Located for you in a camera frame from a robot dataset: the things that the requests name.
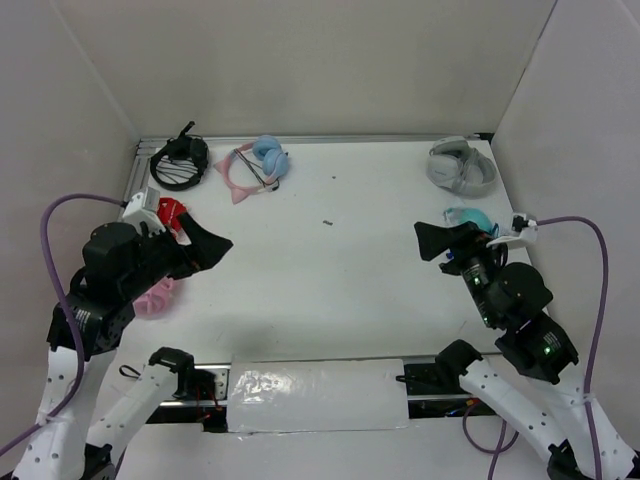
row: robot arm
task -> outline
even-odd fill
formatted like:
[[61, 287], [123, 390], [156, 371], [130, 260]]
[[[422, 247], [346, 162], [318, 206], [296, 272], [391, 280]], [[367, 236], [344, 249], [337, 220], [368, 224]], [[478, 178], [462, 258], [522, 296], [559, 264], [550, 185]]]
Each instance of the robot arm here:
[[[620, 438], [597, 400], [583, 394], [578, 353], [564, 329], [544, 312], [553, 295], [538, 271], [523, 263], [505, 266], [493, 247], [500, 242], [473, 223], [441, 228], [418, 222], [415, 230], [423, 260], [431, 261], [450, 250], [449, 262], [440, 269], [462, 276], [485, 325], [505, 332], [496, 346], [538, 390], [547, 410], [543, 415], [501, 380], [470, 345], [462, 342], [460, 347], [458, 341], [449, 348], [457, 345], [458, 354], [460, 348], [475, 352], [459, 356], [457, 367], [450, 368], [460, 386], [486, 401], [527, 438], [541, 458], [548, 460], [554, 480], [595, 478], [584, 406], [589, 401], [600, 444], [602, 478], [627, 478], [634, 471], [636, 452]], [[442, 358], [451, 357], [446, 352]], [[462, 365], [460, 359], [466, 359]], [[452, 363], [456, 361], [445, 361], [445, 365]]]
[[66, 296], [75, 314], [85, 352], [85, 375], [69, 404], [55, 417], [47, 414], [75, 381], [77, 354], [60, 304], [53, 312], [47, 384], [33, 434], [13, 473], [20, 480], [115, 478], [114, 463], [157, 406], [180, 396], [194, 373], [193, 357], [162, 348], [139, 381], [96, 425], [89, 428], [96, 399], [126, 326], [134, 318], [133, 301], [165, 276], [181, 279], [215, 266], [233, 244], [178, 216], [191, 244], [180, 245], [155, 212], [158, 192], [133, 196], [122, 222], [96, 228], [82, 250], [85, 266]]

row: gray headphones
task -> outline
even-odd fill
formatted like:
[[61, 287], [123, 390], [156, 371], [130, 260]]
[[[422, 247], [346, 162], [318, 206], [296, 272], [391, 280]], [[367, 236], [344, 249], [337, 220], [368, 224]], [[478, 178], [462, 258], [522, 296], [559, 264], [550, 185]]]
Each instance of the gray headphones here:
[[464, 137], [438, 140], [429, 151], [427, 176], [439, 187], [456, 195], [481, 197], [498, 177], [496, 166]]

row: blue ear cup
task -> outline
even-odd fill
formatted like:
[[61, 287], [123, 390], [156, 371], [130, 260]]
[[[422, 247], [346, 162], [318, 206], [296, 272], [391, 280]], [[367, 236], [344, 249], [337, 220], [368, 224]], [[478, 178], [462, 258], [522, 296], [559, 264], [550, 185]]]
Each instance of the blue ear cup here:
[[282, 177], [289, 171], [289, 157], [275, 137], [262, 135], [253, 143], [252, 150], [256, 158], [262, 160], [265, 175]]
[[269, 177], [284, 176], [289, 171], [289, 157], [280, 148], [269, 150], [262, 161], [262, 171]]
[[264, 157], [267, 155], [269, 150], [275, 149], [282, 150], [282, 145], [280, 145], [280, 142], [277, 138], [272, 137], [271, 135], [262, 135], [261, 137], [258, 137], [255, 142], [253, 142], [253, 154], [258, 160], [264, 161]]

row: white wall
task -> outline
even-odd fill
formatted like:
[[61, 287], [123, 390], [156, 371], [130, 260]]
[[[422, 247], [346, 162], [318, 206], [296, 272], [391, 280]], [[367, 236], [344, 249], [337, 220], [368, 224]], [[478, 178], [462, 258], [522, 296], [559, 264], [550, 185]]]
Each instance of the white wall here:
[[[46, 374], [55, 296], [38, 228], [55, 198], [86, 191], [122, 197], [132, 163], [127, 129], [45, 0], [3, 2], [0, 15], [0, 443], [35, 419]], [[113, 207], [63, 207], [51, 226], [65, 284], [91, 229]], [[15, 466], [16, 449], [0, 460]]]
[[143, 136], [495, 131], [553, 0], [57, 0]]
[[[559, 0], [493, 147], [515, 207], [576, 214], [608, 241], [611, 282], [595, 388], [640, 449], [640, 1]], [[586, 360], [601, 260], [583, 226], [541, 231], [534, 261], [555, 293], [552, 313]]]

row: wire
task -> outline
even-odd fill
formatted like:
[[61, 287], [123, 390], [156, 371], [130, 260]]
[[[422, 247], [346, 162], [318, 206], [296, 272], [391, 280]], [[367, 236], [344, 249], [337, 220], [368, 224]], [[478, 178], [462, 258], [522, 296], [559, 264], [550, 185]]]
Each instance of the wire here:
[[[563, 222], [580, 222], [591, 227], [591, 229], [598, 237], [598, 243], [600, 244], [600, 252], [602, 253], [602, 286], [600, 288], [600, 304], [598, 306], [598, 316], [596, 317], [596, 325], [593, 331], [593, 338], [591, 340], [591, 348], [589, 349], [589, 357], [587, 360], [587, 369], [584, 374], [584, 394], [589, 395], [591, 393], [591, 380], [593, 378], [593, 370], [596, 362], [596, 353], [598, 351], [598, 343], [600, 341], [600, 335], [602, 333], [602, 324], [604, 322], [604, 310], [607, 304], [607, 291], [609, 289], [609, 252], [607, 250], [607, 243], [605, 242], [602, 231], [594, 222], [585, 217], [579, 216], [567, 216], [549, 218], [547, 220], [539, 220], [536, 223], [538, 226], [553, 225], [554, 223]], [[596, 422], [593, 418], [593, 407], [591, 401], [588, 399], [585, 401], [585, 410], [587, 412], [587, 423], [589, 424], [589, 434], [591, 436], [591, 446], [593, 448], [593, 459], [596, 473], [596, 480], [602, 480], [602, 459], [600, 458], [600, 444], [598, 442], [598, 432], [596, 431]]]
[[491, 466], [489, 467], [489, 473], [487, 474], [487, 480], [493, 480], [493, 474], [496, 472], [496, 466], [498, 465], [498, 457], [504, 443], [504, 437], [507, 434], [507, 422], [502, 421], [502, 428], [500, 429], [500, 438], [498, 439], [498, 445], [496, 445], [496, 452], [491, 457]]
[[114, 478], [116, 478], [118, 476], [118, 473], [120, 473], [120, 468], [122, 468], [122, 462], [124, 462], [125, 453], [127, 453], [126, 448], [122, 451], [122, 455], [120, 455], [120, 460], [118, 460], [118, 465], [116, 465], [116, 472], [115, 472]]
[[120, 372], [120, 375], [122, 375], [123, 377], [131, 378], [133, 380], [137, 380], [141, 375], [139, 371], [137, 371], [130, 365], [120, 365], [120, 368], [118, 368], [118, 372]]
[[[58, 415], [71, 401], [73, 396], [76, 394], [78, 389], [80, 388], [80, 383], [82, 382], [82, 377], [84, 375], [84, 347], [82, 345], [82, 334], [80, 333], [80, 328], [76, 323], [75, 316], [73, 315], [73, 311], [71, 310], [71, 306], [67, 301], [67, 297], [64, 293], [64, 288], [62, 287], [62, 283], [60, 282], [60, 277], [58, 276], [58, 271], [56, 270], [56, 266], [53, 262], [53, 255], [51, 253], [51, 245], [49, 244], [49, 219], [53, 214], [54, 210], [58, 208], [65, 202], [70, 200], [77, 199], [85, 199], [85, 200], [97, 200], [99, 202], [105, 203], [113, 203], [114, 205], [124, 206], [125, 204], [120, 200], [114, 200], [113, 198], [103, 197], [100, 195], [93, 195], [90, 193], [72, 193], [70, 195], [65, 195], [64, 197], [60, 197], [56, 201], [54, 201], [51, 205], [47, 207], [47, 209], [42, 214], [42, 218], [40, 219], [40, 243], [42, 245], [42, 254], [44, 256], [44, 262], [47, 267], [47, 272], [49, 273], [49, 277], [51, 278], [51, 283], [53, 284], [53, 289], [58, 296], [58, 301], [60, 302], [60, 307], [64, 312], [65, 317], [67, 318], [67, 324], [69, 325], [69, 330], [71, 331], [71, 336], [73, 337], [73, 344], [76, 349], [76, 354], [78, 357], [78, 368], [76, 370], [76, 378], [71, 386], [71, 389], [67, 393], [67, 395], [62, 399], [62, 401], [56, 406], [53, 410], [51, 410], [47, 414], [47, 423], [49, 422], [49, 418], [55, 417]], [[29, 438], [31, 435], [36, 433], [42, 425], [35, 424], [22, 432], [16, 438], [7, 443], [4, 447], [0, 448], [0, 457], [5, 455], [8, 451], [13, 449], [16, 445], [22, 443], [24, 440]]]
[[218, 405], [218, 399], [216, 398], [215, 387], [211, 388], [209, 385], [204, 385], [204, 388], [209, 392], [209, 396], [211, 400], [213, 400], [214, 405], [216, 406], [216, 410], [221, 411], [220, 405]]
[[516, 443], [516, 440], [518, 440], [518, 437], [520, 436], [520, 434], [518, 432], [515, 432], [513, 434], [513, 438], [511, 438], [511, 440], [509, 441], [508, 444], [506, 444], [504, 447], [502, 447], [502, 445], [499, 448], [495, 448], [495, 449], [490, 449], [490, 448], [485, 448], [483, 446], [481, 446], [480, 444], [478, 444], [472, 437], [471, 434], [469, 433], [469, 427], [467, 425], [467, 421], [469, 419], [469, 415], [471, 415], [471, 412], [473, 412], [473, 410], [480, 405], [480, 403], [474, 403], [473, 405], [471, 405], [469, 408], [467, 408], [467, 410], [464, 412], [464, 415], [462, 416], [462, 431], [464, 432], [464, 436], [467, 438], [467, 440], [469, 441], [469, 443], [478, 451], [482, 452], [482, 453], [486, 453], [488, 455], [500, 455], [501, 453], [506, 452], [507, 450], [509, 450], [511, 447], [513, 447]]

